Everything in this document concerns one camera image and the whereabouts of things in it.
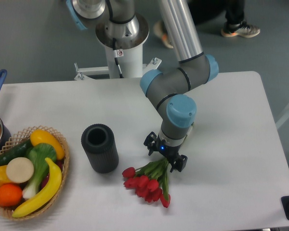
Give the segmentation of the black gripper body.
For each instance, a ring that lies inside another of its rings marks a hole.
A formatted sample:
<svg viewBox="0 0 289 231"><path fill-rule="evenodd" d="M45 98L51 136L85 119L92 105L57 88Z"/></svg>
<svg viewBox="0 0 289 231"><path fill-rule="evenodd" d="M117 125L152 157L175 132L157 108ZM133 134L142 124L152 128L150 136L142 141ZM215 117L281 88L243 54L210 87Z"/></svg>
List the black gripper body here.
<svg viewBox="0 0 289 231"><path fill-rule="evenodd" d="M170 146L166 144L166 140L161 140L160 138L156 141L156 151L166 157L170 162L175 162L177 160L183 159L179 155L180 145Z"/></svg>

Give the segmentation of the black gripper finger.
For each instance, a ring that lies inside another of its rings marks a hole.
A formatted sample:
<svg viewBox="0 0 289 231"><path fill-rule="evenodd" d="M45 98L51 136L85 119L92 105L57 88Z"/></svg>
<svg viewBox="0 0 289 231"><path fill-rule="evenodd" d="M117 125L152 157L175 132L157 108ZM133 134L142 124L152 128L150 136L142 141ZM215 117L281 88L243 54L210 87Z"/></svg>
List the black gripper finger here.
<svg viewBox="0 0 289 231"><path fill-rule="evenodd" d="M168 162L171 164L170 172L174 170L181 172L186 166L187 156L176 154L168 157Z"/></svg>
<svg viewBox="0 0 289 231"><path fill-rule="evenodd" d="M158 150L158 136L153 131L147 135L144 146L149 150L148 155Z"/></svg>

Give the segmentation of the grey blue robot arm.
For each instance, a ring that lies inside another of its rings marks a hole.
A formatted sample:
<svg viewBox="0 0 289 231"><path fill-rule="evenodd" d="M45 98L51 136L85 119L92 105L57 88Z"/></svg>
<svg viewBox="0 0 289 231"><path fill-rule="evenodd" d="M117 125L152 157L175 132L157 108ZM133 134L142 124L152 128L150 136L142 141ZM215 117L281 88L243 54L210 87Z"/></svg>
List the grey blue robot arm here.
<svg viewBox="0 0 289 231"><path fill-rule="evenodd" d="M187 2L159 0L161 16L174 45L179 67L166 74L158 70L160 61L143 63L143 43L149 26L136 13L132 0L68 0L70 15L79 30L94 26L98 41L104 46L107 66L76 68L76 77L93 75L110 78L140 78L140 87L162 118L158 134L150 133L144 144L150 153L159 152L171 168L182 171L187 157L179 149L189 132L197 111L186 93L213 80L219 72L214 57L203 53Z"/></svg>

